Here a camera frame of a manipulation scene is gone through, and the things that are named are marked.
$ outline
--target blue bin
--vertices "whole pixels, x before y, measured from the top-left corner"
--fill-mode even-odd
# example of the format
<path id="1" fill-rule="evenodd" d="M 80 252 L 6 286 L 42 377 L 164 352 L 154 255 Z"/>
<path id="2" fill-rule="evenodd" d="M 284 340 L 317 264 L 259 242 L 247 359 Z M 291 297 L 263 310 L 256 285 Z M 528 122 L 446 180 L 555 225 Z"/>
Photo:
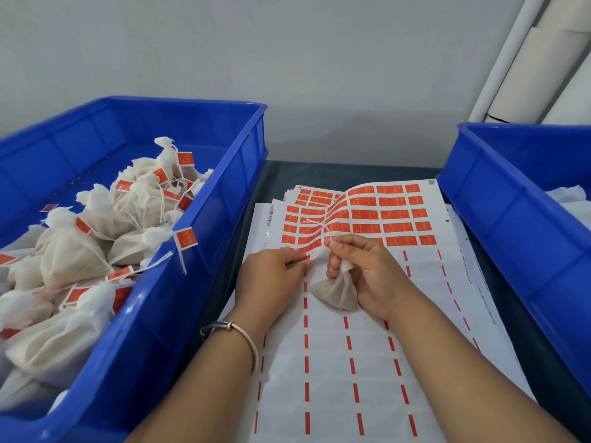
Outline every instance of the blue bin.
<path id="1" fill-rule="evenodd" d="M 466 123 L 438 176 L 591 395 L 591 231 L 544 191 L 591 193 L 591 127 Z"/>
<path id="2" fill-rule="evenodd" d="M 0 247 L 46 217 L 47 204 L 82 206 L 76 193 L 109 184 L 138 157 L 156 157 L 154 138 L 192 151 L 214 168 L 175 229 L 198 245 L 148 270 L 63 402 L 0 414 L 0 442 L 121 442 L 169 388 L 268 151 L 267 106 L 255 103 L 109 97 L 66 111 L 0 141 Z"/>

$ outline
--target black tabletop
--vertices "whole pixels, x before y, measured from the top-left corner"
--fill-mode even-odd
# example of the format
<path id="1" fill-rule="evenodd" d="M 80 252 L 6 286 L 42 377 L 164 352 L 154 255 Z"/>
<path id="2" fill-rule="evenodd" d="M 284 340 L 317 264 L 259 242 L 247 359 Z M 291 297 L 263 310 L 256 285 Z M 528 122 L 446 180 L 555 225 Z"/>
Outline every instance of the black tabletop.
<path id="1" fill-rule="evenodd" d="M 295 185 L 345 191 L 351 186 L 363 183 L 434 178 L 439 171 L 435 168 L 268 161 L 240 219 L 210 296 L 181 357 L 177 376 L 182 373 L 201 345 L 199 329 L 218 319 L 234 290 L 255 203 L 271 202 L 273 198 L 283 199 L 285 191 Z M 486 254 L 478 239 L 468 228 L 467 231 L 501 320 L 537 401 L 578 439 L 591 442 L 591 400 Z"/>

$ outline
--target forearm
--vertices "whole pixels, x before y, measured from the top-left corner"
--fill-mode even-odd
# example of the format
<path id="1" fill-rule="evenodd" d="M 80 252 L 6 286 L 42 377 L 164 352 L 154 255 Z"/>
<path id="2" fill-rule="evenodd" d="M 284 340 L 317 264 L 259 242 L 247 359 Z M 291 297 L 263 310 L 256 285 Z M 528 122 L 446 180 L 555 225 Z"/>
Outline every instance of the forearm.
<path id="1" fill-rule="evenodd" d="M 448 441 L 576 441 L 415 287 L 389 323 Z"/>
<path id="2" fill-rule="evenodd" d="M 248 314 L 235 321 L 260 347 L 265 327 Z M 252 369 L 251 349 L 235 329 L 215 331 L 203 343 L 181 378 L 127 443 L 229 442 L 233 440 Z"/>

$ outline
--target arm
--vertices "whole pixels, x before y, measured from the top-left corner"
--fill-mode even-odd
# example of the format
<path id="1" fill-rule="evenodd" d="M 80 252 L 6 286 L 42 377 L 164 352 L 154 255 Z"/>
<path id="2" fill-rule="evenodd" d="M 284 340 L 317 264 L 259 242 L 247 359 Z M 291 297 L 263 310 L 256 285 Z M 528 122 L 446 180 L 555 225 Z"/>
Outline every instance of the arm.
<path id="1" fill-rule="evenodd" d="M 388 321 L 448 441 L 576 441 L 465 339 L 388 250 L 355 235 L 328 244 L 327 276 L 343 259 L 359 267 L 359 303 Z"/>
<path id="2" fill-rule="evenodd" d="M 249 255 L 236 282 L 236 322 L 260 349 L 263 337 L 294 300 L 309 261 L 291 250 Z M 296 263 L 291 268 L 285 265 Z M 234 439 L 252 369 L 251 349 L 235 329 L 213 332 L 164 400 L 127 443 L 227 442 Z"/>

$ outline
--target hand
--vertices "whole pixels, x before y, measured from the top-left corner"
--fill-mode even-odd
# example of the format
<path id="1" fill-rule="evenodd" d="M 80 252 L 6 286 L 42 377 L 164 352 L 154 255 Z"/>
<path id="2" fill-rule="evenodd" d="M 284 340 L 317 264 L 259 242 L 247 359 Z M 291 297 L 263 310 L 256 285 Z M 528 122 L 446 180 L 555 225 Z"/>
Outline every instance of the hand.
<path id="1" fill-rule="evenodd" d="M 324 245 L 330 249 L 326 276 L 336 278 L 342 260 L 353 263 L 357 300 L 376 317 L 390 321 L 403 298 L 418 291 L 390 252 L 371 239 L 347 234 L 327 238 Z"/>
<path id="2" fill-rule="evenodd" d="M 305 257 L 305 253 L 290 249 L 250 254 L 238 272 L 236 304 L 229 320 L 243 328 L 254 328 L 253 339 L 262 338 L 296 298 L 298 287 L 312 266 Z"/>

